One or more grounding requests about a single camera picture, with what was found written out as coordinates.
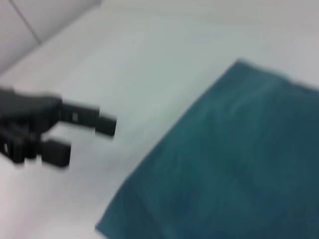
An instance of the black robotic gripper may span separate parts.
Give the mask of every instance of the black robotic gripper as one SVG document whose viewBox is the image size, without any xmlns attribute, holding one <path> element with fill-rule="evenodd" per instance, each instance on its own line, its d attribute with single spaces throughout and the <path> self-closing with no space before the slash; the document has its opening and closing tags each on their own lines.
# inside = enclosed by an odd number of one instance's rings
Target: black robotic gripper
<svg viewBox="0 0 319 239">
<path fill-rule="evenodd" d="M 0 89 L 0 153 L 15 164 L 35 159 L 57 167 L 70 163 L 71 145 L 44 141 L 41 135 L 59 121 L 94 128 L 113 137 L 116 119 L 100 115 L 99 109 L 66 104 L 55 96 L 26 96 Z"/>
</svg>

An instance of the teal cloth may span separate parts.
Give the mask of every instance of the teal cloth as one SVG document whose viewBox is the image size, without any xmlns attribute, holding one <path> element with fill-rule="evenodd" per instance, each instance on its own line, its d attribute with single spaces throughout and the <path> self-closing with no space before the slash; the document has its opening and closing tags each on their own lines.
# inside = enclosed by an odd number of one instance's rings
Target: teal cloth
<svg viewBox="0 0 319 239">
<path fill-rule="evenodd" d="M 318 239 L 319 94 L 237 62 L 122 185 L 109 239 Z"/>
</svg>

